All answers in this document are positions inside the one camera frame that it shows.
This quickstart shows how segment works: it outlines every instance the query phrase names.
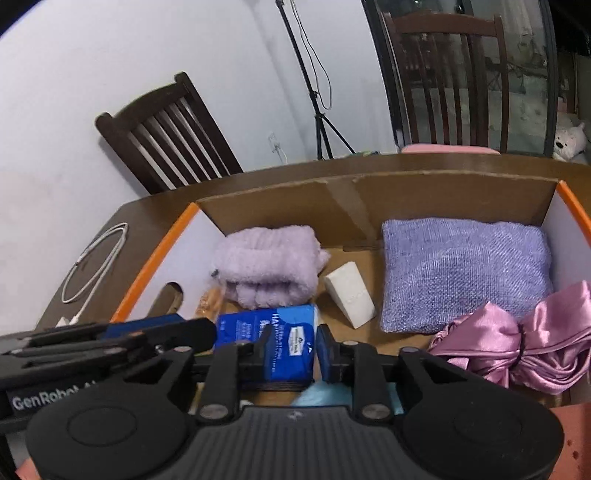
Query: wall outlet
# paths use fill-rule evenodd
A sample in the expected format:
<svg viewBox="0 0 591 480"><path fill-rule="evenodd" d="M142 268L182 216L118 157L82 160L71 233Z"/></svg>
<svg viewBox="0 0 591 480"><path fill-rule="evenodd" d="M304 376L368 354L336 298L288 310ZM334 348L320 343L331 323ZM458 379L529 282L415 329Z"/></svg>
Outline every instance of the wall outlet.
<svg viewBox="0 0 591 480"><path fill-rule="evenodd" d="M278 148L280 148L281 144L277 141L277 137L275 136L275 132L271 132L267 137L269 141L269 146L271 147L272 152L276 152Z"/></svg>

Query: metal bolt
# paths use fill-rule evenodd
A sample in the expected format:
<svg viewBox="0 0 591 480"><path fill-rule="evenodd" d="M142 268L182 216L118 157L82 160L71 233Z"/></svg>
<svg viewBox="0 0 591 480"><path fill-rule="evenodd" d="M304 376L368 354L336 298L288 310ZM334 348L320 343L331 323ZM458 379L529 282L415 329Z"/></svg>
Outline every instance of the metal bolt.
<svg viewBox="0 0 591 480"><path fill-rule="evenodd" d="M372 403L361 409L361 415L370 420L383 420L390 415L390 409L381 403Z"/></svg>
<svg viewBox="0 0 591 480"><path fill-rule="evenodd" d="M204 419L219 420L228 415L228 409L219 403L210 403L209 405L205 405L199 411L199 414Z"/></svg>
<svg viewBox="0 0 591 480"><path fill-rule="evenodd" d="M114 346L105 350L105 355L116 355L117 353L125 352L125 348L120 346Z"/></svg>

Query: screw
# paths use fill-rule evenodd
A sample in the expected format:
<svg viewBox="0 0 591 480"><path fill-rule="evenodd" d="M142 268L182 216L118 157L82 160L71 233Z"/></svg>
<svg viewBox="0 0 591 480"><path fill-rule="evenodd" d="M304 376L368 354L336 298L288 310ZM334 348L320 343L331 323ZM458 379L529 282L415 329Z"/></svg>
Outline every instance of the screw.
<svg viewBox="0 0 591 480"><path fill-rule="evenodd" d="M208 420L220 420L228 415L228 409L219 403L210 403L209 405L205 405L200 411L199 414Z"/></svg>
<svg viewBox="0 0 591 480"><path fill-rule="evenodd" d="M370 420L383 420L390 415L390 409L381 403L372 403L361 409L361 415Z"/></svg>

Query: purple knit pillow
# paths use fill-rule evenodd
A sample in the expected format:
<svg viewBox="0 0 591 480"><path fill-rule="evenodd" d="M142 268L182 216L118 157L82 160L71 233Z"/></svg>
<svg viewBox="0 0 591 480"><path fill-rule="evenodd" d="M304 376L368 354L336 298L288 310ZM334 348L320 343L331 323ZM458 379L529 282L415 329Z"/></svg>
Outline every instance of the purple knit pillow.
<svg viewBox="0 0 591 480"><path fill-rule="evenodd" d="M487 301L519 318L553 291L538 227L424 218L388 220L382 232L384 332L436 333Z"/></svg>

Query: satin scarf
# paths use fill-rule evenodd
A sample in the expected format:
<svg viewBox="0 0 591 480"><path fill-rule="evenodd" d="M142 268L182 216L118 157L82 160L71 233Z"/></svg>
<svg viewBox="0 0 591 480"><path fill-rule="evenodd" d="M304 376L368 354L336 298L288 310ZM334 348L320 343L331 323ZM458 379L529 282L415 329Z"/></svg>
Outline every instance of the satin scarf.
<svg viewBox="0 0 591 480"><path fill-rule="evenodd" d="M436 333L429 351L504 387L557 395L589 370L591 287L582 281L560 290L520 321L486 303Z"/></svg>

